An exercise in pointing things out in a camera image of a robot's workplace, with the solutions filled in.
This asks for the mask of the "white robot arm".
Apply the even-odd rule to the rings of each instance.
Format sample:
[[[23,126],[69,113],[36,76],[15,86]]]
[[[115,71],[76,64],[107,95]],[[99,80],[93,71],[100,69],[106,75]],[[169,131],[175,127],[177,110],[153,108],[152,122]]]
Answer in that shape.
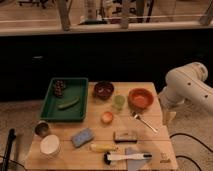
[[[205,84],[207,77],[208,70],[200,62],[170,70],[165,76],[166,86],[159,93],[161,105],[171,109],[188,99],[213,115],[213,87]]]

